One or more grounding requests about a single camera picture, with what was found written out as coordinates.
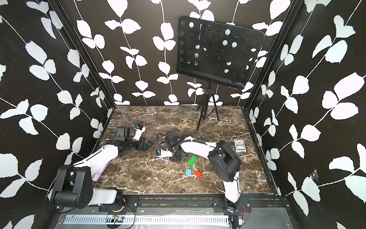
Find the blue lego brick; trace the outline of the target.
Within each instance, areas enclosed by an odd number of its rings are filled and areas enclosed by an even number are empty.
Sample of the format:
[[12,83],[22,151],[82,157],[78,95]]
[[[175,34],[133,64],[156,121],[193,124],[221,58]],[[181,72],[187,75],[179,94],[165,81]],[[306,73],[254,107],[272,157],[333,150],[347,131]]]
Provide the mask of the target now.
[[185,174],[187,176],[191,176],[192,175],[192,170],[191,169],[186,169]]

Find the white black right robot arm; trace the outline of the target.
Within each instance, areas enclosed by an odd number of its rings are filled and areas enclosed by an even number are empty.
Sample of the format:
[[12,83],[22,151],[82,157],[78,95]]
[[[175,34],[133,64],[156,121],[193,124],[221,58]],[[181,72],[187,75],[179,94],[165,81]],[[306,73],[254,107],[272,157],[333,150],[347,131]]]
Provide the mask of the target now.
[[164,135],[163,141],[157,137],[157,144],[161,156],[175,156],[184,152],[208,159],[216,175],[224,182],[226,208],[230,212],[237,212],[242,194],[239,186],[242,161],[226,141],[209,143],[188,135],[170,140],[168,135]]

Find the green lego brick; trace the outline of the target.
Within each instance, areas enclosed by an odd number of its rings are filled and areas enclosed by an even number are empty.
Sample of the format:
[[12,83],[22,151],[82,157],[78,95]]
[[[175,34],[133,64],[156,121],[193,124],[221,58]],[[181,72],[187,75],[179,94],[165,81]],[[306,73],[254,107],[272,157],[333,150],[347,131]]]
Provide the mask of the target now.
[[196,162],[196,160],[197,160],[198,158],[196,157],[196,156],[192,156],[189,160],[188,160],[188,164],[190,165],[190,166],[192,166],[195,162]]

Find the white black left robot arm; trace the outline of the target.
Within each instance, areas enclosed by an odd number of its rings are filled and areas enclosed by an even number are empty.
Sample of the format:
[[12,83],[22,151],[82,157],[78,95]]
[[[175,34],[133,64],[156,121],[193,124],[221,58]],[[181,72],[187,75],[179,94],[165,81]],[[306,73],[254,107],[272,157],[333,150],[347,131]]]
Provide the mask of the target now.
[[94,205],[114,205],[113,212],[126,208],[120,191],[93,187],[96,177],[100,177],[113,159],[130,149],[146,152],[153,143],[142,137],[146,127],[135,125],[134,135],[129,127],[118,127],[116,134],[103,147],[87,158],[72,165],[61,166],[52,182],[45,204],[54,207],[83,209]]

